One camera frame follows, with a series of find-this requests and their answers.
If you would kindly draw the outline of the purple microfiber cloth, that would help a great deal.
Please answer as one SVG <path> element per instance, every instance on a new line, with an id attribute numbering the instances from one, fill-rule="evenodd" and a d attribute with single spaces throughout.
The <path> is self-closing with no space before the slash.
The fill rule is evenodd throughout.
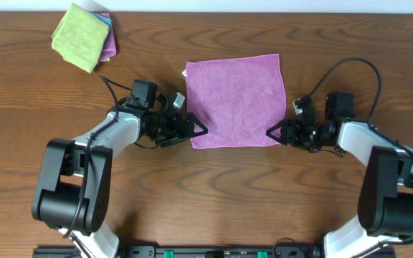
<path id="1" fill-rule="evenodd" d="M 187 62 L 187 110 L 208 128 L 194 149 L 268 147 L 267 129 L 286 113 L 280 55 Z"/>

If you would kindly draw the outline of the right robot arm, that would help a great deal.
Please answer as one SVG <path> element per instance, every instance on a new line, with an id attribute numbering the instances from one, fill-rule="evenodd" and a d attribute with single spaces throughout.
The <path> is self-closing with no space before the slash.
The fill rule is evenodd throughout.
<path id="1" fill-rule="evenodd" d="M 328 94 L 323 123 L 315 121 L 309 97 L 294 108 L 298 119 L 281 120 L 268 137 L 311 153 L 349 153 L 366 172 L 355 217 L 320 244 L 275 247 L 276 257 L 394 257 L 395 246 L 413 244 L 413 149 L 357 120 L 351 93 Z"/>

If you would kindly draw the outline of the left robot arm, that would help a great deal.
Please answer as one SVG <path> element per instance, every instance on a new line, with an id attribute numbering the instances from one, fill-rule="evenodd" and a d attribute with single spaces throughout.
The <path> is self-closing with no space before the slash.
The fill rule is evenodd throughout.
<path id="1" fill-rule="evenodd" d="M 120 240 L 105 221 L 113 159 L 142 136 L 166 148 L 207 132 L 193 113 L 114 107 L 84 135 L 48 142 L 32 216 L 71 239 L 81 257 L 115 257 Z"/>

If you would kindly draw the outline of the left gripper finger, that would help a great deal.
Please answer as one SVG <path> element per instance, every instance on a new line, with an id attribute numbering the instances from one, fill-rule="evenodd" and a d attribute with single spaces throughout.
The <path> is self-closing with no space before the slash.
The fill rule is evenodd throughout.
<path id="1" fill-rule="evenodd" d="M 159 146 L 161 148 L 167 148 L 173 145 L 177 145 L 180 143 L 183 143 L 185 141 L 187 141 L 189 138 L 171 138 L 171 139 L 166 139 L 165 141 L 161 141 L 159 143 Z"/>
<path id="2" fill-rule="evenodd" d="M 187 114 L 188 136 L 195 138 L 208 133 L 208 128 L 193 113 Z"/>

